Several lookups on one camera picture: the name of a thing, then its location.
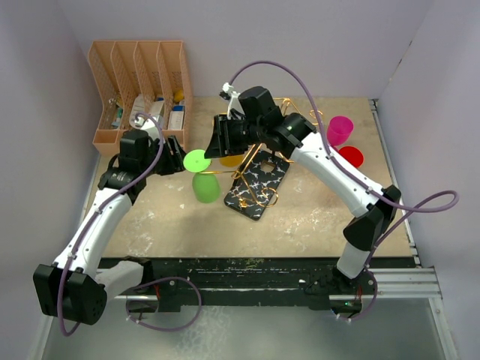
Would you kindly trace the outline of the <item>yellow plastic wine glass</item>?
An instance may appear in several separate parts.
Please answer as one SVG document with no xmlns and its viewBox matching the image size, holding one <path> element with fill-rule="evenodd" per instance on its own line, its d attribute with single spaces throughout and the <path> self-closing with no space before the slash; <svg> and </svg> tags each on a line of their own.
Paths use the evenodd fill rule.
<svg viewBox="0 0 480 360">
<path fill-rule="evenodd" d="M 222 166 L 224 167 L 237 167 L 239 166 L 242 161 L 243 161 L 243 155 L 229 155 L 226 157 L 221 157 L 219 159 L 219 162 Z"/>
</svg>

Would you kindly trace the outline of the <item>green plastic wine glass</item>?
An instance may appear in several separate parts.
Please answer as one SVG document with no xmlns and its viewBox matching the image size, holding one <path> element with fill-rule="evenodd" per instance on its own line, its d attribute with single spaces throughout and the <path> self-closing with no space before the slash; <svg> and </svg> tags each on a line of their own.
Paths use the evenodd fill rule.
<svg viewBox="0 0 480 360">
<path fill-rule="evenodd" d="M 205 156 L 205 151 L 189 151 L 183 160 L 184 168 L 193 173 L 192 188 L 196 200 L 200 203 L 213 203 L 221 195 L 221 187 L 215 174 L 206 173 L 212 161 Z"/>
</svg>

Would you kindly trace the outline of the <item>magenta plastic wine glass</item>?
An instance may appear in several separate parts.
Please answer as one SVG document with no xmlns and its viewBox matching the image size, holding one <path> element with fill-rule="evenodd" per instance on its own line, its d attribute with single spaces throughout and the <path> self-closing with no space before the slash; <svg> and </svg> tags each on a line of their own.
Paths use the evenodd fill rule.
<svg viewBox="0 0 480 360">
<path fill-rule="evenodd" d="M 350 138 L 353 130 L 354 124 L 350 118 L 335 116 L 328 124 L 327 140 L 331 146 L 340 146 Z"/>
</svg>

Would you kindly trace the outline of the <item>red plastic wine glass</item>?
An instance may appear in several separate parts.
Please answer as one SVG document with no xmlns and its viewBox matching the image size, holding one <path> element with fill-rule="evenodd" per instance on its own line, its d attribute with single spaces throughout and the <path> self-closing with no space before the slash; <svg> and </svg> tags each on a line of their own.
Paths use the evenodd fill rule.
<svg viewBox="0 0 480 360">
<path fill-rule="evenodd" d="M 343 146 L 338 153 L 355 168 L 359 168 L 365 161 L 362 152 L 354 146 Z"/>
</svg>

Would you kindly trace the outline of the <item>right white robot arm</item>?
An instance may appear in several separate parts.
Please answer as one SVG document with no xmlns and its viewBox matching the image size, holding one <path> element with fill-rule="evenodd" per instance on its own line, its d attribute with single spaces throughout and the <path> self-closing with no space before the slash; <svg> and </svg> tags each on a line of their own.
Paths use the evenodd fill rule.
<svg viewBox="0 0 480 360">
<path fill-rule="evenodd" d="M 334 274 L 334 287 L 351 293 L 360 284 L 374 244 L 395 219 L 401 192 L 394 185 L 383 187 L 359 172 L 338 151 L 324 143 L 321 133 L 303 115 L 284 115 L 270 91 L 254 86 L 239 93 L 226 83 L 220 96 L 227 111 L 214 117 L 207 158 L 241 155 L 264 144 L 285 158 L 302 165 L 335 192 L 353 219 L 343 230 L 347 243 Z"/>
</svg>

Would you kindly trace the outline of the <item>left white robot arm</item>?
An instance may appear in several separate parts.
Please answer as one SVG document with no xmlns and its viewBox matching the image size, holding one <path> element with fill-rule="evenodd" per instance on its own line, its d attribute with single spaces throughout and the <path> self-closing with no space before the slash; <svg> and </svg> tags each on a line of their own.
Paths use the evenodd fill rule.
<svg viewBox="0 0 480 360">
<path fill-rule="evenodd" d="M 136 202 L 152 175 L 184 171 L 185 150 L 175 136 L 161 140 L 145 130 L 129 130 L 119 153 L 109 159 L 88 214 L 67 247 L 50 265 L 40 264 L 33 282 L 43 314 L 94 325 L 107 302 L 130 288 L 152 290 L 152 262 L 126 256 L 99 272 L 102 255 L 116 227 Z"/>
</svg>

